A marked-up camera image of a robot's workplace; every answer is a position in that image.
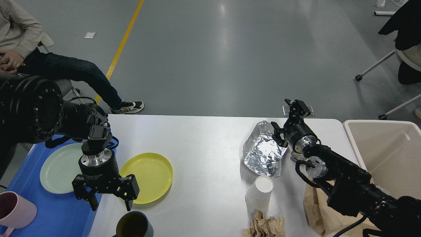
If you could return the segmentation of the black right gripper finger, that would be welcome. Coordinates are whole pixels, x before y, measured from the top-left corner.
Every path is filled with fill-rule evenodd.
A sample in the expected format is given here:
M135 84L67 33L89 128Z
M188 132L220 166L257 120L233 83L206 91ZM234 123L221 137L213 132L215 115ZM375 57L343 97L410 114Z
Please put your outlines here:
M311 110L306 106L304 101L295 99L284 99L284 101L289 106L288 121L291 123L301 123L304 121L305 117L311 115Z
M271 121L271 125L274 129L272 139L276 142L279 147L288 147L288 142L282 137L285 133L284 128L280 128L278 123Z

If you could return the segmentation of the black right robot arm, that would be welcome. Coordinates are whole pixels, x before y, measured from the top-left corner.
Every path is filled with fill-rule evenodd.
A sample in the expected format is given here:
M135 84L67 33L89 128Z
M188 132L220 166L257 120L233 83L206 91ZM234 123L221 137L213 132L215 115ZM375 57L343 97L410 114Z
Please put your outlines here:
M344 216L362 218L335 234L341 236L369 219L377 230L364 228L368 237L414 237L420 233L420 200L402 196L394 198L371 183L371 174L323 145L304 122L311 114L301 100L285 99L289 107L283 127L272 121L273 140L280 147L291 147L304 160L295 162L295 171L309 186L327 195L327 205Z

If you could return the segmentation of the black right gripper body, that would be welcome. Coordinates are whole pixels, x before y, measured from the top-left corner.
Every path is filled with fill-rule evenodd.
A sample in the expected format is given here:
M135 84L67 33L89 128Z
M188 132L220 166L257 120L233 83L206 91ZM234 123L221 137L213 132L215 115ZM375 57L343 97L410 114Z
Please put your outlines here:
M288 119L283 129L283 147L290 146L294 152L302 154L305 150L317 145L317 135L304 120Z

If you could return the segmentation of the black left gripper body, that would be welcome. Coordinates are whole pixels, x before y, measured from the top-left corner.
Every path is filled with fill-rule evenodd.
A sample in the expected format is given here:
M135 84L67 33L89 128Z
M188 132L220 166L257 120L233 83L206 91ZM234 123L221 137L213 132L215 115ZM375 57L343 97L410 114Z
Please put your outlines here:
M140 188L135 175L120 175L113 150L105 149L93 158L82 155L78 165L81 174L72 181L77 199L91 200L94 193L113 194L126 201L138 198Z

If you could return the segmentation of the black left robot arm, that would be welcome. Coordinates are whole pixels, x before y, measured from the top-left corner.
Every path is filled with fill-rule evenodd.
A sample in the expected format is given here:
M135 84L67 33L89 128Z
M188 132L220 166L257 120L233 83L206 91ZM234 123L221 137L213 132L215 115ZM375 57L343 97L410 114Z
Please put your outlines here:
M140 188L135 175L122 177L108 144L114 139L108 114L94 103L65 101L53 80L42 76L1 73L0 86L1 175L9 166L17 144L54 147L69 139L82 140L78 159L81 174L72 181L77 199L98 208L96 193L123 199L131 210Z

